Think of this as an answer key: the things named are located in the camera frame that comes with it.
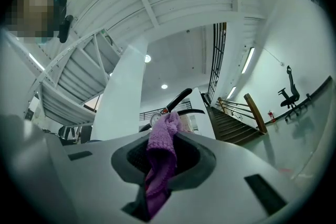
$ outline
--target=purple cloth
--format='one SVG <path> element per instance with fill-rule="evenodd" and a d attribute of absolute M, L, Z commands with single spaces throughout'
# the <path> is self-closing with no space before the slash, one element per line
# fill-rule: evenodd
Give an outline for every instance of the purple cloth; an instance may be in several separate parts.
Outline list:
<path fill-rule="evenodd" d="M 161 116 L 150 134 L 147 158 L 152 169 L 146 177 L 145 186 L 147 208 L 151 218 L 155 216 L 169 197 L 167 182 L 174 176 L 176 168 L 173 138 L 181 130 L 180 117 L 177 112 L 172 112 Z"/>

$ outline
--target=white machine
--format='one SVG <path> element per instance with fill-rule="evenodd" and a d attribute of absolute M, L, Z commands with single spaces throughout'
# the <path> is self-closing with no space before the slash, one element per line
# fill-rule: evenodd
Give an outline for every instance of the white machine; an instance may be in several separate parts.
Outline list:
<path fill-rule="evenodd" d="M 62 146 L 58 137 L 17 116 L 0 117 L 0 125 L 10 177 L 53 223 L 257 223 L 298 194 L 286 177 L 243 147 L 181 132 L 174 137 L 171 195 L 150 220 L 144 189 L 150 130 Z"/>

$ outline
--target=fire extinguisher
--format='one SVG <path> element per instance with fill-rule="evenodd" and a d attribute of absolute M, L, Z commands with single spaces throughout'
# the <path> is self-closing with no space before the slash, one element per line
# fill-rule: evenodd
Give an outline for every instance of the fire extinguisher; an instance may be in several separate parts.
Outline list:
<path fill-rule="evenodd" d="M 275 118 L 274 118 L 274 115 L 273 115 L 272 111 L 269 111 L 268 115 L 271 118 L 271 122 L 275 122 Z"/>

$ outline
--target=gauge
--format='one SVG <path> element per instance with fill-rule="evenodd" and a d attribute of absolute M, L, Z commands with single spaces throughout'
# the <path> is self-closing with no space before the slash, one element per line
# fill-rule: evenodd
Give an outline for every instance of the gauge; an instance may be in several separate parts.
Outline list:
<path fill-rule="evenodd" d="M 153 113 L 151 118 L 149 119 L 149 124 L 153 127 L 160 117 L 161 113 L 159 112 Z"/>

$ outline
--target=floor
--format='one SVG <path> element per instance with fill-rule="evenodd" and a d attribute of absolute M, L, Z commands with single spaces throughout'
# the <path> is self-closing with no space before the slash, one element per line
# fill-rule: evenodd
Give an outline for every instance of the floor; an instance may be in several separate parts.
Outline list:
<path fill-rule="evenodd" d="M 336 136 L 336 87 L 331 81 L 312 100 L 285 122 L 284 118 L 267 125 L 268 135 L 244 145 L 293 180 L 302 190 L 308 190 L 323 174 L 328 157 L 333 152 Z"/>

